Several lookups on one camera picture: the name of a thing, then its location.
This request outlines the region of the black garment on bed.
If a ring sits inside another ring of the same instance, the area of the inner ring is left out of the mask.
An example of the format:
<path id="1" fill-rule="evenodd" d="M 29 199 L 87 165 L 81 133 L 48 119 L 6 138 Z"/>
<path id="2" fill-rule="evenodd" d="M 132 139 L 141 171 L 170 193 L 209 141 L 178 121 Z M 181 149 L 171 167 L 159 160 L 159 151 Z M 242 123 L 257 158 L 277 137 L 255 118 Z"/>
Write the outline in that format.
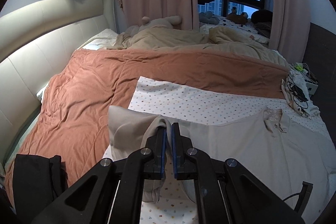
<path id="1" fill-rule="evenodd" d="M 14 161 L 13 195 L 15 211 L 23 223 L 31 223 L 67 188 L 67 173 L 61 156 L 46 158 L 17 154 Z"/>

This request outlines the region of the yellow green item on cabinet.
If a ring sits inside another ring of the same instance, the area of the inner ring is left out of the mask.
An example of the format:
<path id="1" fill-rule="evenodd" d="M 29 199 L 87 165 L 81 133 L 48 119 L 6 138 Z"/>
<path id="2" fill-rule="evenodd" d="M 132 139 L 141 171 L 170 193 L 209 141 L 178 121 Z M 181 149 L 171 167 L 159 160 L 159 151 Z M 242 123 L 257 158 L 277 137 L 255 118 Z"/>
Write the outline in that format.
<path id="1" fill-rule="evenodd" d="M 294 67 L 295 70 L 297 70 L 299 72 L 302 72 L 304 70 L 304 67 L 301 63 L 294 63 L 293 67 Z"/>

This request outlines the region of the beige blanket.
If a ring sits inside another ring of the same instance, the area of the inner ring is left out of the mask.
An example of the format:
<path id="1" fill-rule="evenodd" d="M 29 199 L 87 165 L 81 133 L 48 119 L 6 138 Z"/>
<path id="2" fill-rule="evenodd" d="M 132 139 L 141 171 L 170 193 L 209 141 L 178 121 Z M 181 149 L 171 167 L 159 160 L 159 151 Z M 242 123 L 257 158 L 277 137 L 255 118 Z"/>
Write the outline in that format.
<path id="1" fill-rule="evenodd" d="M 151 27 L 130 36 L 118 35 L 109 50 L 179 51 L 211 50 L 253 57 L 288 68 L 289 63 L 279 53 L 255 41 L 253 35 L 227 26 L 211 28 L 208 34 L 163 27 Z"/>

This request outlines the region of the cream padded headboard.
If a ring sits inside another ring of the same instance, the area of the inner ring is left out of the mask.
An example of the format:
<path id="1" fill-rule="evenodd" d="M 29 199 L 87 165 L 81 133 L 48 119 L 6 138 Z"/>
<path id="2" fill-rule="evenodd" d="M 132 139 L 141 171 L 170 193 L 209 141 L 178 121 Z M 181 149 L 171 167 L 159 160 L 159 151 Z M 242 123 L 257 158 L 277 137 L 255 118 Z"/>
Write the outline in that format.
<path id="1" fill-rule="evenodd" d="M 117 30 L 114 0 L 42 0 L 1 17 L 1 164 L 37 113 L 37 93 L 107 28 Z"/>

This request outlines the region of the white pillow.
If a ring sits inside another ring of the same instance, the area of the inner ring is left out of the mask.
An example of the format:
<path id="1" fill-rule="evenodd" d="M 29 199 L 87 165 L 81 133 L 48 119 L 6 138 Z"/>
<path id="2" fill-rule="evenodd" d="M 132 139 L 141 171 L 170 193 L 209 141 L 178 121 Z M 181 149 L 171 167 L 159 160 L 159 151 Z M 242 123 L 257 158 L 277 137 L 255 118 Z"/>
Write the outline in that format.
<path id="1" fill-rule="evenodd" d="M 95 36 L 92 36 L 88 39 L 83 45 L 79 47 L 79 49 L 84 50 L 100 50 L 100 49 L 107 49 L 113 46 L 116 42 L 118 34 L 113 30 L 107 28 L 102 32 L 98 33 Z"/>

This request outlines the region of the rust orange quilt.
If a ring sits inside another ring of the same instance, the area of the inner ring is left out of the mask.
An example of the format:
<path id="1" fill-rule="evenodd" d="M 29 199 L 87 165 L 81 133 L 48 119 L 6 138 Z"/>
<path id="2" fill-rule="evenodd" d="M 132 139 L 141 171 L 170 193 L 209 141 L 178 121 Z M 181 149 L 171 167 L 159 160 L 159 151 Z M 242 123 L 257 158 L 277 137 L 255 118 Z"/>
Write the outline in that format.
<path id="1" fill-rule="evenodd" d="M 128 107 L 141 76 L 218 93 L 282 98 L 287 74 L 282 65 L 215 50 L 77 50 L 51 78 L 19 153 L 59 155 L 68 184 L 74 184 L 108 147 L 108 107 Z"/>

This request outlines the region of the floral dotted white bedsheet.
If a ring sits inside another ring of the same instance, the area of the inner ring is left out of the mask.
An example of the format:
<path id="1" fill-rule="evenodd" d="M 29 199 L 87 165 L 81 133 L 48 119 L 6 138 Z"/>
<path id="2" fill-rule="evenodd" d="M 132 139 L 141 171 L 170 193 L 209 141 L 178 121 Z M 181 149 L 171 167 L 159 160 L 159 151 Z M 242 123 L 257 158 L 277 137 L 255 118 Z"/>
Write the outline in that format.
<path id="1" fill-rule="evenodd" d="M 281 109 L 293 121 L 330 139 L 320 116 L 312 119 L 302 117 L 284 99 L 216 93 L 146 77 L 139 78 L 127 109 L 204 125 L 220 125 L 255 115 L 266 107 Z M 113 159 L 110 144 L 105 156 Z M 294 207 L 296 193 L 281 199 Z"/>

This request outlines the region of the pink curtain right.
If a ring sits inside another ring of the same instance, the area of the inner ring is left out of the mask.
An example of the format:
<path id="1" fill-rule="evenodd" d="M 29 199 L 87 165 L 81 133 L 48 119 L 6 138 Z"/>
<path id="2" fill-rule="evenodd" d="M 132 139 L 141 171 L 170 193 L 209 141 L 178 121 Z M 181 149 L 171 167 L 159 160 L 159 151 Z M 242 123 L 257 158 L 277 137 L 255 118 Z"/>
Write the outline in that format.
<path id="1" fill-rule="evenodd" d="M 310 30 L 310 0 L 273 0 L 269 47 L 290 63 L 303 60 Z"/>

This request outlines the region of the beige zip jacket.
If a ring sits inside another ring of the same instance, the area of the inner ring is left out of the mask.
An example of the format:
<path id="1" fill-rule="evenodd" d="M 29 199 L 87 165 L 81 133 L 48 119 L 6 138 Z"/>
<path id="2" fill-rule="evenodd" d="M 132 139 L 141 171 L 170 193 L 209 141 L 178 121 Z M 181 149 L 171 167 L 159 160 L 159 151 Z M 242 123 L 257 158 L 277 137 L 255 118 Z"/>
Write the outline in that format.
<path id="1" fill-rule="evenodd" d="M 320 133 L 293 121 L 281 109 L 264 108 L 255 115 L 220 125 L 204 125 L 182 119 L 146 114 L 110 106 L 108 130 L 113 160 L 127 158 L 145 147 L 160 126 L 171 144 L 172 124 L 182 136 L 211 158 L 234 158 L 280 198 L 313 184 L 306 223 L 313 223 L 335 192 L 335 147 Z"/>

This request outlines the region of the white bedside drawer cabinet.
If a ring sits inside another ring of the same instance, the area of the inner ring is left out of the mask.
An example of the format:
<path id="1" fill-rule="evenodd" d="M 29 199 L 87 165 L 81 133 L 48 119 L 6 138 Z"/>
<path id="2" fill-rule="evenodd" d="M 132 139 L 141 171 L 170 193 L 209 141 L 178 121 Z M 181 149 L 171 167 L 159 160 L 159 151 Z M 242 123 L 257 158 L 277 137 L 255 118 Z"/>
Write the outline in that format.
<path id="1" fill-rule="evenodd" d="M 295 70 L 297 73 L 299 73 L 300 75 L 302 75 L 305 84 L 306 84 L 306 88 L 307 88 L 307 92 L 309 94 L 309 97 L 313 96 L 318 88 L 318 80 L 317 77 L 315 76 L 315 74 L 313 72 L 311 72 L 309 65 L 307 65 L 307 63 L 302 63 L 304 70 L 302 72 L 299 72 L 297 70 L 294 69 L 293 67 L 293 63 L 290 65 L 291 68 L 293 70 Z"/>

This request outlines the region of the plush toy on sill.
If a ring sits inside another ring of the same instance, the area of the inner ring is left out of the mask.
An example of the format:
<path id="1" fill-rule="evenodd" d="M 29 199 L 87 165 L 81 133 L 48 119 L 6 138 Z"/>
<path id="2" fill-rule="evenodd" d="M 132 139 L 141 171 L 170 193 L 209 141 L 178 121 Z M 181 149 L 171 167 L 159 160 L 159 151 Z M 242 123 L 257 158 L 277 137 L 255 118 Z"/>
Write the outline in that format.
<path id="1" fill-rule="evenodd" d="M 238 11 L 236 7 L 232 7 L 231 13 L 229 13 L 226 18 L 235 24 L 246 24 L 248 22 L 248 14 L 246 12 L 242 12 L 238 15 Z"/>

